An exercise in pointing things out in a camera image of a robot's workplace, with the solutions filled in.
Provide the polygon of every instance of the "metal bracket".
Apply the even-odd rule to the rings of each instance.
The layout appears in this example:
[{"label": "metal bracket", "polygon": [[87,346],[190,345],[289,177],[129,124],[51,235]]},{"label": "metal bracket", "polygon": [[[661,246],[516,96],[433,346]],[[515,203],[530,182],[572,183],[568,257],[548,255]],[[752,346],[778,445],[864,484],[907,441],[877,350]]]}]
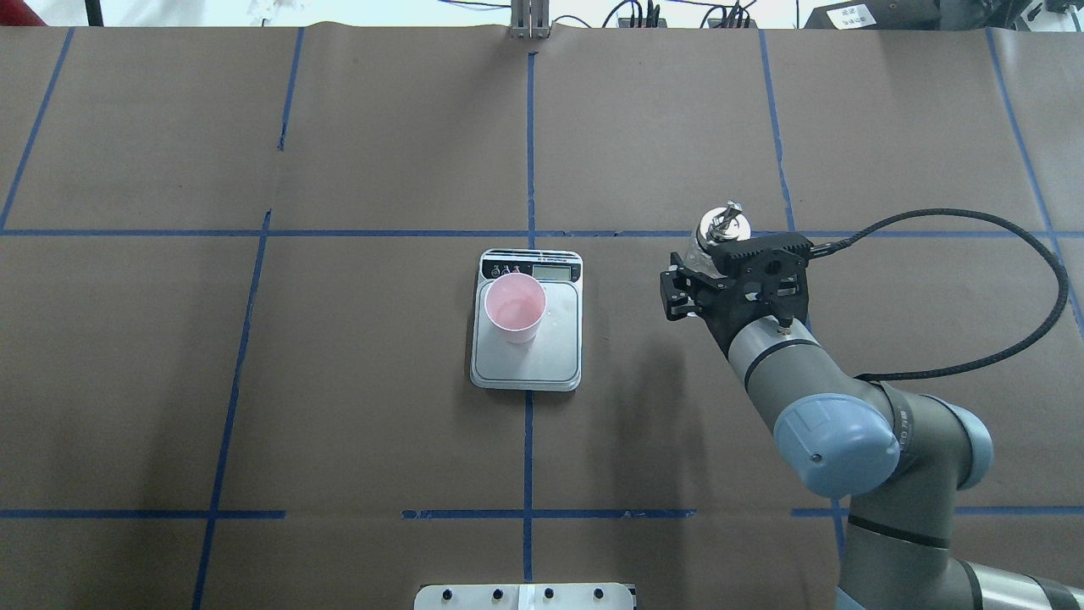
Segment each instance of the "metal bracket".
[{"label": "metal bracket", "polygon": [[550,38],[550,0],[512,0],[513,38]]},{"label": "metal bracket", "polygon": [[618,583],[428,585],[414,610],[636,610],[636,587]]}]

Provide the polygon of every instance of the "metal plate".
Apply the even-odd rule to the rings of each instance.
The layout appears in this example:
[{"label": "metal plate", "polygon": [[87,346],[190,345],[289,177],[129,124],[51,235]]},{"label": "metal plate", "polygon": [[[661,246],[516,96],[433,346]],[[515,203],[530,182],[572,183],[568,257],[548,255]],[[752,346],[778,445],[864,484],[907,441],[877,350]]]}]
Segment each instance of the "metal plate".
[{"label": "metal plate", "polygon": [[429,585],[417,592],[414,610],[635,610],[634,590],[618,583]]},{"label": "metal plate", "polygon": [[541,280],[546,312],[533,340],[508,343],[482,308],[493,280],[478,284],[475,297],[470,381],[498,390],[568,392],[580,385],[583,301],[571,282]]}]

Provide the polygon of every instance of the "robotic arm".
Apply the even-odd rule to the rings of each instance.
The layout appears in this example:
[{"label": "robotic arm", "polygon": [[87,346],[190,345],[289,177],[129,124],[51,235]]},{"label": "robotic arm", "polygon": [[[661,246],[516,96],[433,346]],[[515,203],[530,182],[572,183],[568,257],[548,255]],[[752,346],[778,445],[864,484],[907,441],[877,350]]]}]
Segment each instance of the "robotic arm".
[{"label": "robotic arm", "polygon": [[837,610],[1084,608],[1084,590],[950,556],[956,491],[982,480],[993,443],[966,410],[847,376],[806,329],[805,268],[850,243],[750,234],[739,205],[709,211],[661,273],[663,308],[707,323],[802,483],[852,496]]}]

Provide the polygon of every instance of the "white label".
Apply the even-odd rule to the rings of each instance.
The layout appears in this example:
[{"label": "white label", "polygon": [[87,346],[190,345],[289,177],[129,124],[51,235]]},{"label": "white label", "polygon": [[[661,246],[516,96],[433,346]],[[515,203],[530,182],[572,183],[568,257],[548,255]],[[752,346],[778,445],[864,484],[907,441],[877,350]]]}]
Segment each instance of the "white label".
[{"label": "white label", "polygon": [[827,11],[827,13],[828,18],[831,20],[831,24],[836,26],[836,29],[854,29],[856,27],[877,24],[877,20],[874,18],[873,13],[869,12],[869,9],[865,4],[833,9],[831,11]]}]

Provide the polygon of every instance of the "scale platform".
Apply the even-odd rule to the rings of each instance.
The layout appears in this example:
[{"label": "scale platform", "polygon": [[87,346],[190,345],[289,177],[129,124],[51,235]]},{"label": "scale platform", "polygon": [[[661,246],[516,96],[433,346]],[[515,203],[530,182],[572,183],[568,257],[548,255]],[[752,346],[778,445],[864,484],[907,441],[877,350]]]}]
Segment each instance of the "scale platform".
[{"label": "scale platform", "polygon": [[[582,264],[579,255],[571,251],[489,249],[482,254],[470,349],[470,381],[475,386],[494,390],[569,392],[580,385]],[[546,311],[542,325],[534,339],[527,343],[508,343],[486,316],[486,294],[495,277],[505,272],[531,273],[545,289]]]}]

